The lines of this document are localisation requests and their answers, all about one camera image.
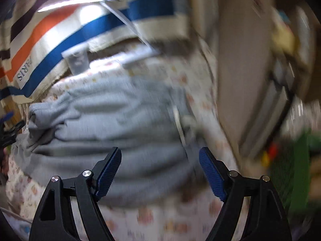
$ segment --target gray towel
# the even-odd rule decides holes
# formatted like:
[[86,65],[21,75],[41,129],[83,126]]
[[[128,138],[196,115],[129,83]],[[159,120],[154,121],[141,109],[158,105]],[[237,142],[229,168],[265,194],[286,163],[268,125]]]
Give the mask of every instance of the gray towel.
[[29,134],[17,137],[12,153],[23,172],[46,186],[54,175],[92,169],[119,147],[122,162],[105,202],[144,204],[203,180],[198,151],[204,141],[182,146],[173,106],[191,115],[184,89],[136,77],[88,84],[55,102],[32,104]]

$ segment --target metal screw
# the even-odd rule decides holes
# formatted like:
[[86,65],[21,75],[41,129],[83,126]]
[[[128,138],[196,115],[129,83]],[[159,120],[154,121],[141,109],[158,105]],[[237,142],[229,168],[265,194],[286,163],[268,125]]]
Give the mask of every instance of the metal screw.
[[51,178],[51,181],[52,181],[52,182],[56,182],[56,181],[58,181],[58,179],[59,179],[58,176],[53,176],[53,177]]
[[269,178],[269,176],[266,176],[266,175],[264,175],[263,177],[262,177],[262,179],[265,181],[265,182],[268,182],[268,181],[270,181],[270,178]]
[[231,177],[235,178],[235,177],[237,177],[238,175],[239,175],[239,174],[238,174],[237,171],[235,171],[235,170],[231,170],[231,171],[230,171],[230,176],[231,176]]
[[82,173],[82,175],[83,175],[84,177],[89,177],[89,176],[91,175],[91,171],[90,171],[90,170],[85,170],[85,171]]

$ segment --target bed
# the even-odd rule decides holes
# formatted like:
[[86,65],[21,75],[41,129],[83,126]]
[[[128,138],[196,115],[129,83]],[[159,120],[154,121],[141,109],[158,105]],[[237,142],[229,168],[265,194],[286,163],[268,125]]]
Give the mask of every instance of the bed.
[[[229,169],[238,170],[229,143],[219,126],[216,116],[217,62],[207,44],[194,35],[193,46],[182,46],[189,56],[159,56],[135,64],[129,70],[88,70],[79,76],[66,77],[55,83],[42,101],[53,101],[69,88],[84,83],[120,75],[140,75],[157,79],[172,86],[183,86],[198,124],[202,127],[209,148],[216,158],[224,161]],[[9,158],[7,196],[20,216],[33,219],[45,187],[25,175]],[[73,211],[77,229],[82,240],[86,234],[82,227],[76,201]],[[210,232],[222,203],[209,187],[192,193],[176,193],[156,204],[140,208],[117,209],[100,206],[102,215],[115,240],[205,240]],[[233,240],[240,239],[247,217],[244,203],[239,224]]]

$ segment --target white label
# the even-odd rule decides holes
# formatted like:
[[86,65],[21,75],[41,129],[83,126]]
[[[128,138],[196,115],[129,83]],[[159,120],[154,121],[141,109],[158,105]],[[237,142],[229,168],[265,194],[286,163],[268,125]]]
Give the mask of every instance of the white label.
[[29,56],[15,75],[15,80],[17,81],[20,89],[24,87],[26,82],[29,80],[31,73],[33,72],[32,63],[32,58]]

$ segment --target orange stripe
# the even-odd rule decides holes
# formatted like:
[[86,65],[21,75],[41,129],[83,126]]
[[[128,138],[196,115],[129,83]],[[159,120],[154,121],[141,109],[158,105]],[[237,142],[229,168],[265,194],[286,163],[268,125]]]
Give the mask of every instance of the orange stripe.
[[25,44],[20,48],[20,50],[16,53],[11,61],[11,70],[6,72],[6,75],[10,82],[13,81],[14,76],[16,75],[19,68],[27,59],[30,54],[32,48],[35,44],[41,39],[41,37],[49,31],[52,27],[62,22],[70,15],[74,13],[77,6],[70,6],[66,8],[61,8],[56,10],[42,19],[37,26],[33,29],[29,39],[25,42]]
[[0,65],[0,79],[5,76],[4,67]]

